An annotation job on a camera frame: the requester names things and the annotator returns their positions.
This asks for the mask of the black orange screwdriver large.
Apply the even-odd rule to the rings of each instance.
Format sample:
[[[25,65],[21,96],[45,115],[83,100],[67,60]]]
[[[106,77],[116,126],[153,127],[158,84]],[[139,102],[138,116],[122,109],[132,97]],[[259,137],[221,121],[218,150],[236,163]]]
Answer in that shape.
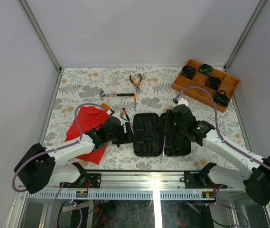
[[[165,119],[165,124],[164,124],[163,149],[162,149],[162,153],[161,153],[162,158],[164,158],[164,155],[165,155],[165,144],[166,144],[166,138],[167,138],[167,133],[168,133],[168,125],[169,125],[169,113],[170,113],[170,110],[167,109],[167,111],[166,111],[166,119]]]

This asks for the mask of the black plastic tool case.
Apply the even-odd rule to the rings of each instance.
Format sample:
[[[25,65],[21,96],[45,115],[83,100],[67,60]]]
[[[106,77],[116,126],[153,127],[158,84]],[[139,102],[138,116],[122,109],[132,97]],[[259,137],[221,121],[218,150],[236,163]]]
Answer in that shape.
[[[164,124],[166,112],[140,113],[133,118],[134,142],[133,149],[136,156],[158,157],[162,153],[164,141]],[[173,118],[169,114],[168,133],[165,144],[165,156],[180,157],[189,155],[192,151],[191,142],[181,131],[173,126]]]

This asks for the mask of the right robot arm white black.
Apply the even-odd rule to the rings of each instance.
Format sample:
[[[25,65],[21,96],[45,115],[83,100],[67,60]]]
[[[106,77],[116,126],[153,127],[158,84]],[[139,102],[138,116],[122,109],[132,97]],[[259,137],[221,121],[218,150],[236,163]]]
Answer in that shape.
[[[236,167],[228,169],[215,163],[207,164],[199,175],[202,186],[223,184],[244,191],[262,206],[270,202],[270,156],[264,158],[225,140],[213,125],[196,120],[185,104],[174,107],[171,114],[173,126],[189,141],[219,154]]]

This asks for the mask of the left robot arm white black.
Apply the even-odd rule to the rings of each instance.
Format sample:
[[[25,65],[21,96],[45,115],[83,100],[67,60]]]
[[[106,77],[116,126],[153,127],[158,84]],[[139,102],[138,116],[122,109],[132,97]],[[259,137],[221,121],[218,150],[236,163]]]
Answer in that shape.
[[[130,122],[122,123],[120,118],[111,116],[104,124],[57,147],[47,149],[36,143],[16,165],[12,187],[19,191],[15,185],[16,179],[21,181],[24,190],[30,194],[37,193],[48,185],[60,185],[63,188],[88,187],[91,180],[87,171],[79,163],[68,164],[67,161],[79,155],[90,154],[108,143],[120,146],[132,142]]]

